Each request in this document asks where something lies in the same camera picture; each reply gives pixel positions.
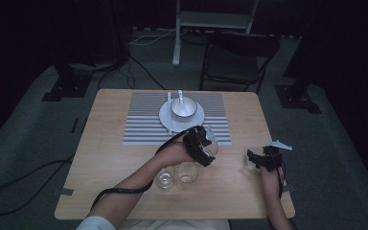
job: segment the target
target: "white saucer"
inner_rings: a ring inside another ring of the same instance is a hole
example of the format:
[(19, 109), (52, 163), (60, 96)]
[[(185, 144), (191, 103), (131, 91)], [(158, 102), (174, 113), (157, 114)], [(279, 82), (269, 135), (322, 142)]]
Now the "white saucer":
[[(169, 128), (169, 115), (171, 114), (171, 111), (168, 109), (167, 102), (165, 102), (159, 111), (159, 119), (161, 124), (163, 124), (164, 127)], [(178, 122), (174, 116), (172, 116), (172, 131), (173, 132), (180, 132), (184, 129), (187, 129), (189, 127), (194, 126), (201, 126), (205, 119), (205, 112), (204, 109), (197, 103), (197, 109), (196, 113), (193, 117), (193, 119), (190, 122)]]

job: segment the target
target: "spoon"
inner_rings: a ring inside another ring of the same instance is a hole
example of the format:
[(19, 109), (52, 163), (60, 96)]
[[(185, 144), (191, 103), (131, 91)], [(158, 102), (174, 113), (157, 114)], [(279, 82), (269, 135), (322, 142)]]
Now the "spoon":
[(183, 91), (178, 90), (178, 98), (180, 99), (180, 105), (178, 107), (179, 114), (186, 115), (187, 109), (185, 107), (184, 100), (183, 100)]

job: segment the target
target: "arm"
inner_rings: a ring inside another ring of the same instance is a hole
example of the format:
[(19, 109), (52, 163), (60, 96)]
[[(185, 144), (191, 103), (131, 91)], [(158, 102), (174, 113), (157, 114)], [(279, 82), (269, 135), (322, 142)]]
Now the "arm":
[[(158, 172), (172, 165), (178, 165), (185, 161), (194, 159), (185, 151), (181, 144), (171, 144), (166, 146), (159, 153), (155, 154), (140, 169), (128, 178), (117, 184), (117, 188), (141, 189), (148, 185)], [(120, 227), (127, 216), (133, 210), (142, 194), (108, 194), (105, 195), (88, 214), (89, 217), (99, 216), (109, 220), (115, 227)]]
[(268, 217), (275, 229), (291, 229), (279, 198), (279, 181), (275, 171), (260, 166), (263, 182), (264, 203)]

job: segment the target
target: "forearm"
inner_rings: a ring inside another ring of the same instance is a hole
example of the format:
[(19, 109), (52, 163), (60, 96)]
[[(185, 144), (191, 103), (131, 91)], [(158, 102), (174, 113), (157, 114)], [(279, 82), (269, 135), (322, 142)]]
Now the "forearm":
[[(153, 157), (131, 176), (118, 183), (115, 187), (124, 189), (142, 189), (148, 185), (163, 165)], [(119, 227), (133, 210), (142, 194), (108, 194), (105, 195), (91, 210), (88, 216), (99, 216), (108, 219)]]
[(279, 197), (266, 197), (264, 203), (268, 218), (276, 230), (291, 229)]
[(282, 202), (279, 198), (280, 188), (277, 173), (275, 171), (268, 172), (266, 168), (261, 167), (261, 174), (264, 204), (271, 223), (277, 230), (291, 229)]

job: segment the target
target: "person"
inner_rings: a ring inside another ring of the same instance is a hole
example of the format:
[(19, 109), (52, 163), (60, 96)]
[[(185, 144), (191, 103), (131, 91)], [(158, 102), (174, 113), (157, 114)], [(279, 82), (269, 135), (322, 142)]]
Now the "person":
[[(118, 183), (116, 188), (141, 189), (147, 186), (156, 177), (157, 173), (168, 166), (181, 164), (182, 162), (195, 162), (187, 153), (182, 143), (183, 136), (178, 137), (175, 142), (165, 146), (155, 154), (148, 162), (140, 167), (132, 175)], [(275, 229), (291, 229), (286, 214), (279, 198), (278, 175), (275, 171), (268, 172), (261, 167), (263, 181), (264, 200), (268, 217)], [(77, 230), (115, 230), (121, 229), (127, 216), (133, 210), (142, 194), (107, 194), (104, 195), (93, 206), (88, 216), (80, 223)], [(220, 223), (206, 224), (197, 229), (229, 229), (226, 226), (219, 228)], [(171, 227), (169, 229), (189, 229), (185, 227)]]

